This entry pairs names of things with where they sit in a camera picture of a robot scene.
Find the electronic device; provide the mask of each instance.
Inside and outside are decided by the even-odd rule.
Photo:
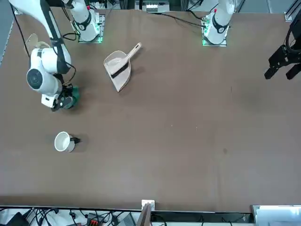
[[[139,9],[139,0],[135,1],[135,9]],[[169,11],[169,0],[143,0],[142,11],[148,13],[164,13]]]

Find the white mug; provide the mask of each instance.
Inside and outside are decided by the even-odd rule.
[[[75,144],[79,143],[80,139],[69,135],[67,132],[60,132],[55,138],[55,148],[59,152],[72,152]]]

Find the black cable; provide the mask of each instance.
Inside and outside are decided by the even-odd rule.
[[[68,15],[68,13],[67,13],[67,11],[66,11],[66,9],[65,8],[63,8],[63,7],[61,7],[62,8],[62,11],[64,12],[64,14],[65,14],[65,17],[69,20],[69,21],[71,21],[71,19],[70,19],[70,17],[69,17],[69,15]]]
[[[39,211],[40,211],[40,214],[42,215],[42,217],[41,217],[40,220],[39,220],[39,224],[40,224],[40,225],[43,225],[43,221],[44,221],[44,219],[45,219],[45,220],[47,221],[48,226],[51,226],[51,224],[49,223],[48,218],[47,218],[47,214],[48,214],[51,210],[48,210],[47,213],[46,213],[45,210],[39,210]]]
[[[301,49],[292,49],[292,48],[290,47],[290,45],[288,44],[289,39],[290,39],[290,35],[291,35],[291,31],[292,31],[291,26],[292,26],[292,25],[290,25],[290,28],[288,29],[287,34],[286,34],[286,38],[285,38],[285,46],[286,46],[288,52],[290,52],[290,53],[295,53],[295,54],[299,54],[299,53],[301,53]]]
[[[236,220],[233,220],[233,223],[236,223],[236,222],[238,222],[240,219],[242,219],[242,218],[244,218],[246,215],[245,214],[243,214],[243,216],[241,216],[240,218],[237,218]]]
[[[36,211],[36,216],[35,216],[35,218],[36,218],[37,225],[40,226],[40,224],[39,224],[39,222],[38,222],[38,209],[37,209],[37,211]]]
[[[96,217],[97,217],[97,224],[99,224],[99,218],[98,218],[98,214],[97,214],[96,210],[95,210],[95,213],[96,213]]]
[[[72,67],[72,68],[74,69],[73,76],[72,76],[67,82],[64,82],[64,84],[63,84],[63,85],[66,85],[66,84],[68,84],[68,83],[74,78],[74,76],[75,76],[75,74],[76,74],[76,68],[75,68],[72,64],[70,64],[70,63],[66,62],[65,60],[61,59],[61,58],[58,56],[57,52],[55,51],[55,48],[54,48],[54,47],[52,47],[52,49],[53,49],[54,53],[57,55],[57,57],[59,58],[60,61],[65,62],[67,65],[69,65],[70,67]]]
[[[83,211],[79,210],[82,215],[84,215],[85,218],[88,218],[88,214],[84,214]]]
[[[215,6],[212,7],[212,9],[209,11],[209,13],[211,13],[211,11],[212,11],[215,7],[217,7],[217,5],[218,5],[218,3],[217,3]]]
[[[163,16],[168,16],[168,17],[171,17],[171,18],[176,19],[176,20],[180,20],[180,21],[182,21],[182,22],[184,22],[184,23],[187,23],[187,24],[191,24],[191,25],[195,25],[195,26],[199,26],[199,27],[206,28],[205,25],[195,24],[195,23],[193,23],[193,22],[189,22],[189,21],[187,21],[187,20],[183,20],[183,19],[177,18],[177,17],[175,17],[175,16],[171,16],[171,15],[167,15],[167,14],[163,14],[163,13],[162,13],[161,15],[163,15]]]
[[[91,4],[89,4],[89,6],[90,6],[90,7],[92,6],[92,7],[93,7],[92,9],[96,9],[96,7],[95,7],[95,6],[93,6],[93,5],[91,5]]]
[[[27,217],[25,218],[26,220],[29,218],[29,216],[34,212],[34,208],[32,209],[32,211],[27,215]]]
[[[67,38],[66,36],[68,36],[68,35],[74,35],[74,39]],[[79,36],[79,34],[76,34],[76,33],[66,33],[66,34],[62,35],[63,39],[67,39],[70,41],[75,41],[78,36]]]
[[[17,21],[17,18],[16,18],[16,16],[15,16],[15,12],[14,12],[14,8],[13,8],[12,4],[10,4],[10,8],[11,8],[11,11],[12,11],[12,13],[13,13],[13,15],[14,15],[14,19],[15,19],[15,21],[16,21],[16,24],[17,24],[17,26],[18,26],[18,28],[19,28],[19,32],[20,32],[20,34],[21,34],[21,37],[22,37],[22,40],[23,40],[23,43],[24,43],[24,46],[25,46],[26,53],[27,53],[28,57],[30,58],[30,54],[29,54],[28,48],[27,48],[27,46],[26,46],[26,42],[25,42],[25,39],[24,39],[22,30],[21,30],[21,28],[20,28],[20,24],[19,24],[19,22]]]
[[[187,10],[187,12],[190,12],[196,19],[203,19],[203,17],[198,17],[194,12],[192,12],[190,9]]]
[[[69,214],[69,215],[70,215],[70,217],[72,218],[74,224],[77,225],[77,223],[75,222],[75,220],[74,220],[74,218],[73,218],[73,215],[72,215],[72,214]]]
[[[139,0],[139,9],[142,10],[142,3],[143,3],[143,0]]]
[[[197,5],[199,2],[203,2],[203,0],[198,0],[196,3],[194,3],[188,10],[191,10],[195,5]]]
[[[110,225],[116,226],[116,225],[113,224],[113,217],[116,218],[116,219],[118,220],[118,217],[119,217],[121,214],[123,214],[123,213],[124,213],[124,211],[122,211],[120,214],[118,214],[118,215],[116,215],[116,216],[114,216],[113,213],[111,213],[112,219],[111,219],[111,222],[110,222],[107,226],[110,226]]]
[[[167,223],[166,223],[166,221],[164,220],[164,218],[163,218],[162,216],[157,215],[157,214],[155,214],[155,213],[151,213],[151,214],[154,215],[154,216],[156,216],[156,217],[161,218],[161,219],[163,220],[164,226],[167,226]]]

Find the brown table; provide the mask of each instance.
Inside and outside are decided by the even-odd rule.
[[[49,42],[35,19],[18,18],[25,38]],[[26,83],[14,25],[0,68],[1,204],[139,209],[154,199],[160,210],[246,212],[300,204],[301,79],[286,80],[287,68],[263,76],[288,26],[283,15],[235,14],[228,47],[203,47],[198,27],[113,10],[103,44],[66,41],[81,100],[52,113]],[[131,80],[117,93],[103,60],[138,42]],[[54,149],[62,130],[83,140],[71,154]]]

